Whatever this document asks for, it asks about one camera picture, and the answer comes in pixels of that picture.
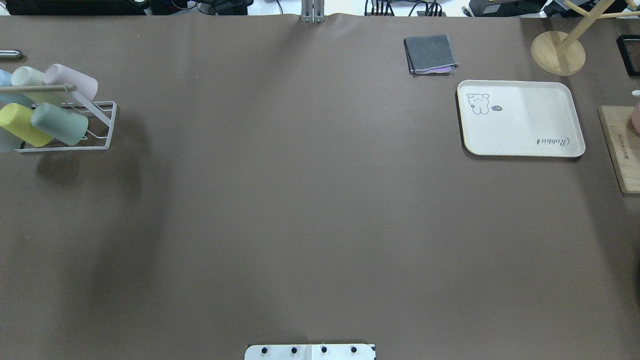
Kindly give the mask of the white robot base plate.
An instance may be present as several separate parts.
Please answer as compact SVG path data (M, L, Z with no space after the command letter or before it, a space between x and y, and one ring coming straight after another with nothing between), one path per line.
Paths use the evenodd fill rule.
M245 360L376 360L374 344L254 344L247 347Z

